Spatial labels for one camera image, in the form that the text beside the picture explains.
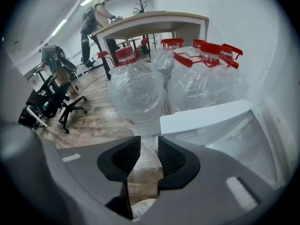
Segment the red bottle cap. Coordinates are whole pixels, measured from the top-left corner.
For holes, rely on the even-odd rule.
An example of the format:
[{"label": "red bottle cap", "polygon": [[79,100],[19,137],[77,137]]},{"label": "red bottle cap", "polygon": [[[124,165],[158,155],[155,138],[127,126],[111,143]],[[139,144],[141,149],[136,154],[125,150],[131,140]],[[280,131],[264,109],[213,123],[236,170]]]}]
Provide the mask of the red bottle cap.
[{"label": "red bottle cap", "polygon": [[160,42],[163,47],[170,47],[170,46],[178,46],[178,47],[182,47],[183,44],[183,39],[182,38],[171,38],[171,39],[163,39]]},{"label": "red bottle cap", "polygon": [[125,60],[127,57],[134,56],[132,47],[124,47],[116,51],[119,60]]},{"label": "red bottle cap", "polygon": [[222,46],[222,52],[230,53],[232,55],[233,51],[229,47]]},{"label": "red bottle cap", "polygon": [[117,58],[119,59],[119,66],[127,65],[129,63],[133,63],[137,61],[137,58],[133,54],[132,47],[124,47],[121,49],[118,49],[116,51]]},{"label": "red bottle cap", "polygon": [[213,55],[220,55],[222,46],[214,43],[201,43],[200,47],[201,52],[210,53]]},{"label": "red bottle cap", "polygon": [[193,47],[200,48],[202,43],[206,43],[206,41],[205,40],[200,40],[200,39],[194,39],[193,40]]}]

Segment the red handle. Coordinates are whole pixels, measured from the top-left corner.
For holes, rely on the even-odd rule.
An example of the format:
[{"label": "red handle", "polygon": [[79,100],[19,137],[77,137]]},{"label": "red handle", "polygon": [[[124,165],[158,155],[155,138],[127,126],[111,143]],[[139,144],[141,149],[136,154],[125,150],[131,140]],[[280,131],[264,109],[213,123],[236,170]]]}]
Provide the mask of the red handle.
[{"label": "red handle", "polygon": [[174,58],[175,58],[178,62],[180,62],[182,65],[184,65],[184,66],[186,66],[186,67],[188,67],[188,68],[192,67],[192,65],[193,65],[193,61],[192,61],[192,60],[190,60],[190,59],[188,59],[188,58],[181,57],[181,56],[180,56],[179,54],[177,54],[177,53],[174,53]]},{"label": "red handle", "polygon": [[[193,56],[193,57],[191,57],[188,54],[186,54],[185,52],[181,52],[181,53],[175,53],[175,52],[173,52],[173,53],[174,53],[174,59],[176,59],[178,62],[180,62],[182,65],[184,65],[184,66],[186,66],[188,68],[192,67],[192,65],[194,63],[198,63],[198,62],[203,62],[209,68],[215,67],[215,66],[217,66],[217,65],[220,64],[219,62],[215,62],[215,63],[211,63],[210,65],[208,65],[207,62],[203,61],[200,56]],[[180,54],[185,54],[185,55],[189,56],[190,58],[200,58],[200,60],[196,61],[196,62],[193,62],[191,59],[181,57]]]},{"label": "red handle", "polygon": [[97,54],[98,54],[98,59],[99,59],[99,58],[108,58],[108,59],[110,59],[110,60],[112,61],[112,64],[113,64],[114,66],[116,66],[116,65],[114,64],[114,61],[113,61],[110,57],[106,57],[106,55],[109,54],[109,55],[115,56],[115,57],[118,59],[118,57],[117,57],[116,55],[111,54],[111,53],[108,53],[107,51],[98,52]]},{"label": "red handle", "polygon": [[229,48],[231,51],[238,54],[234,60],[237,60],[240,55],[243,55],[243,51],[241,49],[238,49],[238,48],[236,48],[234,46],[231,46],[231,45],[228,45],[228,44],[222,44],[222,46],[226,47],[226,48]]}]

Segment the cable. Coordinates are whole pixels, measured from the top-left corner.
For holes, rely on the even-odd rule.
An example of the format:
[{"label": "cable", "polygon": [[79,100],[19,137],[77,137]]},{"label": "cable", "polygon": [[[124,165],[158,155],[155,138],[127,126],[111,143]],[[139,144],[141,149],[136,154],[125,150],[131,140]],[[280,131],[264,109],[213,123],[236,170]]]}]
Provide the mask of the cable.
[{"label": "cable", "polygon": [[89,85],[87,85],[86,87],[84,87],[81,92],[78,92],[78,94],[81,94],[83,92],[83,90],[85,90],[88,86],[90,86],[93,82],[97,81],[98,79],[104,77],[105,75],[102,75],[101,77],[97,78],[96,80],[92,81]]},{"label": "cable", "polygon": [[159,33],[156,35],[156,37],[150,37],[149,39],[155,39],[159,36]]}]

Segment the wooden floor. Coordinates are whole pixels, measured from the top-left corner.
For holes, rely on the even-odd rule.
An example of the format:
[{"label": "wooden floor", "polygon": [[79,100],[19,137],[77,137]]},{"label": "wooden floor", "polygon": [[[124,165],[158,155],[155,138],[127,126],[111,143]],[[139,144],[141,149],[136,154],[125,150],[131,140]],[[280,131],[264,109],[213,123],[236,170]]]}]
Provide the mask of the wooden floor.
[{"label": "wooden floor", "polygon": [[[76,80],[79,96],[85,96],[88,101],[82,100],[78,105],[82,105],[88,113],[74,111],[69,115],[67,128],[70,133],[67,135],[58,122],[61,111],[56,117],[46,121],[49,127],[39,130],[40,136],[54,141],[58,149],[89,146],[132,136],[132,131],[118,116],[111,102],[108,81],[105,79],[103,67],[80,76]],[[131,205],[147,198],[156,198],[157,182],[162,178],[161,163],[145,144],[149,144],[149,141],[142,139],[141,156],[127,179]]]}]

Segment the black equipment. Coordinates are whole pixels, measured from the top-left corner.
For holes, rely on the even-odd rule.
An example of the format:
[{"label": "black equipment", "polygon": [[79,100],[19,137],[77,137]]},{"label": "black equipment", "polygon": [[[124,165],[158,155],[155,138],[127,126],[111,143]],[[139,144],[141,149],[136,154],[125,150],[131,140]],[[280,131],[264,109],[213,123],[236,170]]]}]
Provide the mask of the black equipment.
[{"label": "black equipment", "polygon": [[88,35],[81,33],[82,64],[85,65],[90,59],[90,42]]},{"label": "black equipment", "polygon": [[[127,177],[140,157],[141,137],[57,150],[54,142],[17,124],[2,126],[0,136],[0,159],[9,178],[46,218],[66,225],[132,224]],[[282,193],[217,150],[160,136],[158,158],[164,174],[159,197],[134,224],[179,225],[188,219],[192,225],[251,225]],[[256,201],[251,211],[227,186],[232,177]]]},{"label": "black equipment", "polygon": [[94,15],[94,8],[89,7],[88,10],[83,14],[82,20],[86,20],[83,28],[81,29],[81,34],[90,35],[97,28],[97,21]]},{"label": "black equipment", "polygon": [[19,124],[22,124],[23,126],[27,126],[32,129],[36,128],[43,128],[43,125],[40,125],[39,122],[26,110],[26,108],[23,108],[20,118],[18,120]]},{"label": "black equipment", "polygon": [[78,98],[76,101],[67,105],[64,102],[64,99],[67,101],[70,100],[70,98],[66,96],[66,93],[71,86],[71,82],[70,81],[64,82],[53,94],[51,92],[49,86],[51,86],[53,84],[55,79],[56,79],[56,77],[53,77],[53,75],[48,77],[48,79],[46,80],[46,82],[44,82],[44,84],[42,85],[42,87],[40,88],[40,90],[38,92],[40,93],[41,91],[45,91],[47,96],[50,99],[49,104],[45,111],[46,116],[48,118],[53,118],[56,115],[56,112],[59,108],[60,108],[60,110],[62,110],[63,107],[66,108],[58,122],[63,125],[63,129],[65,130],[65,133],[68,134],[69,130],[66,129],[66,124],[67,124],[69,113],[74,110],[83,110],[83,113],[87,114],[88,111],[86,109],[84,109],[83,107],[75,106],[80,100],[83,99],[86,102],[87,99],[86,99],[86,97],[82,96],[82,97]]},{"label": "black equipment", "polygon": [[56,63],[57,66],[61,66],[63,68],[67,68],[72,72],[77,71],[77,67],[66,59],[65,52],[59,46],[52,46],[53,51],[53,61]]},{"label": "black equipment", "polygon": [[139,0],[140,3],[136,3],[136,5],[140,5],[141,6],[141,9],[138,9],[138,8],[135,8],[134,9],[137,9],[139,10],[140,12],[139,13],[144,13],[145,12],[145,7],[147,7],[147,4],[144,6],[144,4],[148,1],[145,1],[144,3],[142,3],[142,0]]},{"label": "black equipment", "polygon": [[95,63],[96,61],[94,60],[94,58],[92,58],[92,61],[91,60],[88,60],[88,62],[85,64],[85,66],[87,67],[87,68],[93,68],[94,66],[94,63]]},{"label": "black equipment", "polygon": [[122,16],[117,16],[117,17],[115,17],[115,18],[113,18],[113,19],[111,20],[111,23],[115,23],[116,21],[119,21],[119,20],[122,20],[122,19],[123,19]]}]

